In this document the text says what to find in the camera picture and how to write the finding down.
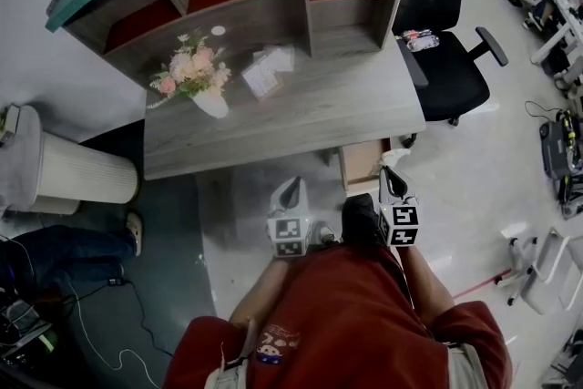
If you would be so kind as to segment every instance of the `chair armrest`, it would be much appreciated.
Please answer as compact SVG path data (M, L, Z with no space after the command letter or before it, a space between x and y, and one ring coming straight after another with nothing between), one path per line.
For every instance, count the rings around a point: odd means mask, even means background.
M403 39L397 39L397 44L399 45L401 55L403 56L404 62L407 65L407 69L409 70L409 74L411 75L411 80L413 81L414 86L416 88L428 87L429 81L427 81L425 73L417 63L413 52L409 50Z
M508 65L508 57L490 32L482 26L477 27L476 32L482 38L482 42L468 52L472 60L476 60L486 52L491 52L501 67Z

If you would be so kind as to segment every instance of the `open drawer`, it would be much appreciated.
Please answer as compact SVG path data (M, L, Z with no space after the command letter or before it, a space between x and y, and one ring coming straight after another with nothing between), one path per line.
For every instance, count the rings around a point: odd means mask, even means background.
M340 168L347 196L379 189L378 161L391 149L391 140L375 139L340 148Z

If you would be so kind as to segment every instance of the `flower vase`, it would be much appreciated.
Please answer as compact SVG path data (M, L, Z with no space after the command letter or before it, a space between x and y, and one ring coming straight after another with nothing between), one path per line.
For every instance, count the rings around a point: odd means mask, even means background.
M229 106L227 106L227 102L218 93L211 93L208 90L200 91L192 98L192 100L201 110L209 114L211 117L224 118L229 114Z

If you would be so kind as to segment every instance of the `red shirt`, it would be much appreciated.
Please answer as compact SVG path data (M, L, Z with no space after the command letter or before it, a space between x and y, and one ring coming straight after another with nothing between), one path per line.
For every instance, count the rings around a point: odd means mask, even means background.
M502 334L482 302L457 305L427 330L387 249L336 247L303 258L250 356L252 389L303 387L447 388L447 347L473 345L489 389L507 388L511 368ZM218 318L190 324L165 389L203 388L210 373L239 356L245 333Z

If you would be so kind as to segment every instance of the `blue jeans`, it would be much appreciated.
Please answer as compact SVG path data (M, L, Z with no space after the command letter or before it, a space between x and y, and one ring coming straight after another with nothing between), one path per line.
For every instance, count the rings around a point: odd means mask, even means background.
M128 230L99 232L65 226L47 227L9 241L15 288L32 298L45 288L68 282L101 282L120 278L121 262L136 256L136 238Z

